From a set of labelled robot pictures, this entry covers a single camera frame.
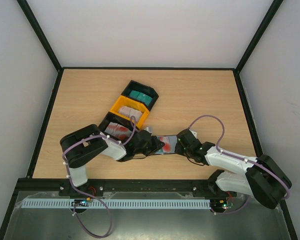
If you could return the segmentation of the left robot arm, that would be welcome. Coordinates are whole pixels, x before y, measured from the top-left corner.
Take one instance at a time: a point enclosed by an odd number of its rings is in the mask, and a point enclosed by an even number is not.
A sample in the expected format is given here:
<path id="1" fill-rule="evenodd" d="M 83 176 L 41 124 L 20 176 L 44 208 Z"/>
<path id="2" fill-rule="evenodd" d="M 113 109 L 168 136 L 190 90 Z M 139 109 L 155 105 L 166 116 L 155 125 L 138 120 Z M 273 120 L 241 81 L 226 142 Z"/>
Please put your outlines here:
<path id="1" fill-rule="evenodd" d="M 73 186 L 80 187 L 88 182 L 86 164 L 96 156 L 105 155 L 118 162 L 126 162 L 138 155 L 152 156 L 165 143 L 147 130 L 136 129 L 126 140 L 116 140 L 91 124 L 64 136 L 60 146 L 67 177 Z"/>

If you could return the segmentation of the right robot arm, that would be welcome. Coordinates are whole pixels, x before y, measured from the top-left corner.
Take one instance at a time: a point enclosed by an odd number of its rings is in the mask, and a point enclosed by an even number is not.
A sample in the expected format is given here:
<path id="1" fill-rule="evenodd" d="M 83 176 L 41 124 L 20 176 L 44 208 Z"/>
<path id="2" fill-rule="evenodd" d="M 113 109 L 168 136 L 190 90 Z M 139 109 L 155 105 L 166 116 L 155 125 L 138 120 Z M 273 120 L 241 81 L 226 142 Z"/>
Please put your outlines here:
<path id="1" fill-rule="evenodd" d="M 290 196 L 292 182 L 268 155 L 244 156 L 208 141 L 202 143 L 188 128 L 177 134 L 175 152 L 197 164 L 222 168 L 208 183 L 208 191 L 214 196 L 223 192 L 242 193 L 268 209 L 274 209 Z"/>

